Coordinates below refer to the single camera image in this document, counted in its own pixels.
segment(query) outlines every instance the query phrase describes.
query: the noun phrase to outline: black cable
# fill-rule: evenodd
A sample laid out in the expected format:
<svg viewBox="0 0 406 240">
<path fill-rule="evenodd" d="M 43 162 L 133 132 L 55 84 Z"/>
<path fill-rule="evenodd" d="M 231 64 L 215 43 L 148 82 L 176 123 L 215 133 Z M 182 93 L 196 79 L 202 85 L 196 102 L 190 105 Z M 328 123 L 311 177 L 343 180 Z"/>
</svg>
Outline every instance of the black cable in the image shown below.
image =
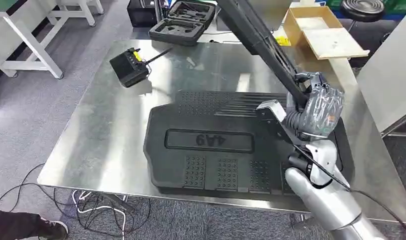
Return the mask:
<svg viewBox="0 0 406 240">
<path fill-rule="evenodd" d="M 390 215 L 395 218 L 399 224 L 406 230 L 406 224 L 398 217 L 390 208 L 388 208 L 386 205 L 384 205 L 382 202 L 377 200 L 375 197 L 369 195 L 368 193 L 361 191 L 361 190 L 355 190 L 351 189 L 349 186 L 347 186 L 344 182 L 340 181 L 337 177 L 335 177 L 333 174 L 331 174 L 328 170 L 326 170 L 323 166 L 321 166 L 318 162 L 316 162 L 309 154 L 307 154 L 303 149 L 301 149 L 299 146 L 293 144 L 293 147 L 295 147 L 301 154 L 303 154 L 308 160 L 310 160 L 313 164 L 315 164 L 319 169 L 321 169 L 328 177 L 342 185 L 347 191 L 351 193 L 358 193 L 362 194 L 365 197 L 371 199 L 374 201 L 376 204 L 380 205 L 383 209 L 385 209 Z"/>
<path fill-rule="evenodd" d="M 109 211 L 110 209 L 112 209 L 113 214 L 114 214 L 114 217 L 115 217 L 116 225 L 117 225 L 117 227 L 118 227 L 120 230 L 122 230 L 122 227 L 120 227 L 119 222 L 118 222 L 118 219 L 117 219 L 117 217 L 116 217 L 116 212 L 115 212 L 115 210 L 113 209 L 113 204 L 112 204 L 112 208 L 104 208 L 104 209 L 98 209 L 98 210 L 95 209 L 95 208 L 97 208 L 99 202 L 101 202 L 100 198 L 103 198 L 101 195 L 97 194 L 97 199 L 94 200 L 94 201 L 91 201 L 91 197 L 89 197 L 89 198 L 87 198 L 86 200 L 83 201 L 83 206 L 82 206 L 81 211 L 84 211 L 84 209 L 85 209 L 85 207 L 87 206 L 87 204 L 92 203 L 94 206 L 93 206 L 92 210 L 89 212 L 88 215 L 83 216 L 83 217 L 80 217 L 80 216 L 79 216 L 79 213 L 78 213 L 78 211 L 77 211 L 77 208 L 76 208 L 76 206 L 77 206 L 78 208 L 81 207 L 80 204 L 81 204 L 82 202 L 81 202 L 80 200 L 78 200 L 77 204 L 75 204 L 75 203 L 72 203 L 72 204 L 70 204 L 70 203 L 62 203 L 62 202 L 59 202 L 59 201 L 56 200 L 56 188 L 53 188 L 53 197 L 52 197 L 52 196 L 50 196 L 49 193 L 47 193 L 47 192 L 44 190 L 44 188 L 43 188 L 41 185 L 39 185 L 39 184 L 37 184 L 37 183 L 33 183 L 33 182 L 27 182 L 27 183 L 25 183 L 26 180 L 27 180 L 27 178 L 29 177 L 29 175 L 30 175 L 34 170 L 36 170 L 37 168 L 39 168 L 39 167 L 41 167 L 41 166 L 43 166 L 43 165 L 44 165 L 44 163 L 41 163 L 41 164 L 38 164 L 37 166 L 35 166 L 34 168 L 32 168 L 32 169 L 26 174 L 26 176 L 23 178 L 21 184 L 16 185 L 16 186 L 10 188 L 8 191 L 6 191 L 6 192 L 0 197 L 0 202 L 1 202 L 1 201 L 3 200 L 3 198 L 4 198 L 7 194 L 9 194 L 9 193 L 12 192 L 13 190 L 19 188 L 19 189 L 18 189 L 18 192 L 17 192 L 16 202 L 15 202 L 14 206 L 11 208 L 11 210 L 10 210 L 9 212 L 12 212 L 12 211 L 18 206 L 19 200 L 20 200 L 20 197 L 21 197 L 21 190 L 22 190 L 23 186 L 33 185 L 33 186 L 38 187 L 50 200 L 52 200 L 52 201 L 54 202 L 56 208 L 59 210 L 59 212 L 60 212 L 63 216 L 65 216 L 65 217 L 67 217 L 67 218 L 69 218 L 69 219 L 77 220 L 77 221 L 79 222 L 79 224 L 80 224 L 85 230 L 88 230 L 88 231 L 91 231 L 91 232 L 94 232 L 94 233 L 98 233 L 98 234 L 102 234 L 102 235 L 105 235 L 105 236 L 110 236 L 110 237 L 113 237 L 113 238 L 122 238 L 122 235 L 112 234 L 112 233 L 108 233 L 108 232 L 104 232 L 104 231 L 99 231 L 99 230 L 95 230 L 95 229 L 92 229 L 92 228 L 91 228 L 91 225 L 92 225 L 94 219 L 96 219 L 96 218 L 97 218 L 98 216 L 100 216 L 101 214 L 103 214 L 103 213 Z M 64 211 L 60 208 L 59 205 L 62 205 L 62 206 L 75 206 L 76 216 L 71 216 L 71 215 L 67 214 L 66 212 L 64 212 Z M 143 221 L 143 223 L 142 223 L 139 227 L 134 228 L 134 225 L 135 225 L 135 218 L 134 218 L 133 214 L 132 214 L 130 211 L 128 211 L 128 210 L 126 210 L 126 211 L 123 210 L 123 213 L 124 213 L 125 215 L 128 214 L 128 215 L 132 218 L 132 222 L 133 222 L 132 227 L 131 227 L 128 231 L 126 231 L 126 230 L 123 231 L 123 235 L 126 236 L 126 235 L 129 235 L 129 234 L 132 234 L 134 231 L 136 231 L 136 230 L 138 230 L 139 228 L 141 228 L 141 227 L 149 220 L 149 218 L 150 218 L 150 213 L 151 213 L 151 202 L 150 202 L 150 199 L 148 199 L 148 212 L 147 212 L 147 216 L 146 216 L 145 220 Z"/>
</svg>

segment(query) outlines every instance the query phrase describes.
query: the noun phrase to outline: floor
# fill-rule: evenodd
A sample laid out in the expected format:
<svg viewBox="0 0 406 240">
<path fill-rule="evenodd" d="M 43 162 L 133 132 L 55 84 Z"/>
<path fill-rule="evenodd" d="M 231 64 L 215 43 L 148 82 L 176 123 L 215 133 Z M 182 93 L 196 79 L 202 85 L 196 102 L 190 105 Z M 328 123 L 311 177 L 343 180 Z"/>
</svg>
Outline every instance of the floor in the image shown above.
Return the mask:
<svg viewBox="0 0 406 240">
<path fill-rule="evenodd" d="M 95 15 L 96 27 L 89 27 L 84 19 L 70 19 L 47 48 L 65 72 L 64 79 L 56 80 L 48 72 L 40 71 L 21 71 L 17 78 L 0 78 L 0 196 L 18 185 L 30 169 L 46 161 L 111 43 L 143 35 L 131 27 L 126 13 L 128 0 L 101 0 L 101 3 L 105 15 Z M 396 25 L 393 22 L 378 24 L 381 35 Z M 352 35 L 374 32 L 374 28 L 375 25 L 357 24 Z M 385 143 L 406 188 L 406 139 L 388 138 Z M 35 182 L 38 174 L 39 170 L 34 171 L 28 181 Z M 72 203 L 70 196 L 70 190 L 57 191 L 60 202 Z M 9 210 L 15 199 L 14 193 L 9 194 L 0 209 Z M 149 202 L 137 197 L 131 197 L 128 202 L 136 212 L 134 218 L 127 217 L 126 228 L 138 228 L 145 221 Z M 125 239 L 331 239 L 316 223 L 306 228 L 291 227 L 296 220 L 288 213 L 158 199 L 150 203 L 148 221 Z M 70 206 L 63 210 L 75 213 Z M 84 230 L 76 220 L 63 216 L 34 186 L 22 190 L 16 211 L 67 222 L 72 240 L 113 239 Z M 397 225 L 379 224 L 378 227 L 391 239 L 406 239 Z M 120 233 L 111 212 L 102 213 L 91 228 Z"/>
</svg>

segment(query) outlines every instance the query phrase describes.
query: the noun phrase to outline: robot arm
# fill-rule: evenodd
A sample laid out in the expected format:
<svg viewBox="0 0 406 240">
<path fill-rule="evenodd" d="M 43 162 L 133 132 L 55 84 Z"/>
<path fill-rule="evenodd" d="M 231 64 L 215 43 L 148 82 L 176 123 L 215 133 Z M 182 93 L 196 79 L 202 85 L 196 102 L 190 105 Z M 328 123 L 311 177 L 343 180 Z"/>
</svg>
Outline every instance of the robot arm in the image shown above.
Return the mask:
<svg viewBox="0 0 406 240">
<path fill-rule="evenodd" d="M 316 80 L 321 78 L 319 73 L 306 76 Z M 286 170 L 285 179 L 325 230 L 338 240 L 386 239 L 362 213 L 348 189 L 305 157 L 305 154 L 311 156 L 349 186 L 336 166 L 337 148 L 326 139 L 337 124 L 342 106 L 343 94 L 340 91 L 317 82 L 311 87 L 303 111 L 289 110 L 286 113 L 278 101 L 271 100 L 261 103 L 256 114 L 268 124 L 272 134 L 298 148 L 288 158 L 293 167 Z"/>
<path fill-rule="evenodd" d="M 343 183 L 349 185 L 341 172 L 337 169 L 336 146 L 330 140 L 315 140 L 306 145 L 318 163 L 333 164 L 331 173 Z M 320 225 L 330 231 L 337 240 L 367 240 L 386 239 L 371 221 L 362 213 L 361 207 L 352 194 L 338 182 L 331 180 L 325 174 L 314 172 L 312 167 L 310 179 L 299 169 L 291 167 L 285 171 L 285 179 L 291 189 L 304 202 Z M 322 187 L 316 184 L 325 183 Z"/>
</svg>

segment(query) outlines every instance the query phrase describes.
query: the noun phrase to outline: silver robot arm segment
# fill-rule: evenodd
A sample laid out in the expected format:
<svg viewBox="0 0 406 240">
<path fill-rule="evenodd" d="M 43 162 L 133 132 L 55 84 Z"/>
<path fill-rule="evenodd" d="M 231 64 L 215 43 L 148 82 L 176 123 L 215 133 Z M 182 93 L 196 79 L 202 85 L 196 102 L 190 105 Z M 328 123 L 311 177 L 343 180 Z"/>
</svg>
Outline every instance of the silver robot arm segment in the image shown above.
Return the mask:
<svg viewBox="0 0 406 240">
<path fill-rule="evenodd" d="M 323 99 L 325 99 L 325 91 L 322 94 Z M 341 109 L 339 111 L 335 109 L 332 114 L 339 117 L 340 112 Z M 256 114 L 259 119 L 267 123 L 268 131 L 271 134 L 304 149 L 315 162 L 349 186 L 349 183 L 336 166 L 337 148 L 335 144 L 320 134 L 323 133 L 327 136 L 335 125 L 321 125 L 319 122 L 315 122 L 315 119 L 307 119 L 308 116 L 319 117 L 319 114 L 307 114 L 306 116 L 300 114 L 297 116 L 299 113 L 286 113 L 277 100 L 262 102 L 256 108 Z M 322 114 L 323 119 L 331 119 L 332 115 L 325 114 L 325 112 L 322 112 Z M 315 127 L 309 128 L 302 124 L 308 120 L 312 121 Z M 300 154 L 292 153 L 288 158 L 288 162 L 293 166 L 285 171 L 285 179 L 288 185 L 303 200 L 320 225 L 325 230 L 330 231 L 335 239 L 386 239 L 362 213 L 361 207 L 345 187 L 325 174 L 315 164 L 312 165 L 312 162 L 309 162 Z"/>
<path fill-rule="evenodd" d="M 306 145 L 313 159 L 324 168 L 332 165 L 336 178 L 349 185 L 336 166 L 336 146 L 330 140 L 315 140 Z M 386 237 L 362 213 L 355 198 L 338 182 L 332 180 L 317 166 L 312 167 L 310 180 L 299 169 L 291 167 L 285 179 L 304 202 L 320 225 L 337 240 L 381 240 Z"/>
</svg>

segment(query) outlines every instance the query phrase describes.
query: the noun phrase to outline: metal table surface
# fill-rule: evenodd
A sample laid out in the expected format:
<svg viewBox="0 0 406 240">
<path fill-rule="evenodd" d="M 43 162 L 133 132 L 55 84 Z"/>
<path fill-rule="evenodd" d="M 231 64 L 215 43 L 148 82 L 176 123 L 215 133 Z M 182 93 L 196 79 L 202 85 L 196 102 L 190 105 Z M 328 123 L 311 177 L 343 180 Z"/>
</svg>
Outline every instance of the metal table surface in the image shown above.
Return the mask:
<svg viewBox="0 0 406 240">
<path fill-rule="evenodd" d="M 112 45 L 43 167 L 37 179 L 39 184 L 240 208 L 307 212 L 297 196 L 272 195 L 270 201 L 262 201 L 162 194 L 151 183 L 143 153 L 153 107 L 173 102 L 178 90 L 285 93 L 286 89 L 259 56 L 251 56 L 240 44 L 218 43 L 176 46 L 150 64 L 149 81 L 124 88 L 109 60 L 130 47 L 141 48 L 140 55 L 150 59 L 168 45 L 151 40 L 126 40 Z M 333 85 L 340 84 L 345 90 L 342 118 L 355 161 L 352 187 L 372 194 L 406 222 L 406 191 L 356 81 L 334 77 L 334 71 L 342 72 L 338 76 L 346 75 L 346 66 L 337 69 L 337 64 L 325 67 L 318 64 L 321 62 L 325 63 L 314 61 L 305 66 L 325 71 Z M 394 221 L 371 200 L 355 197 L 369 218 Z"/>
</svg>

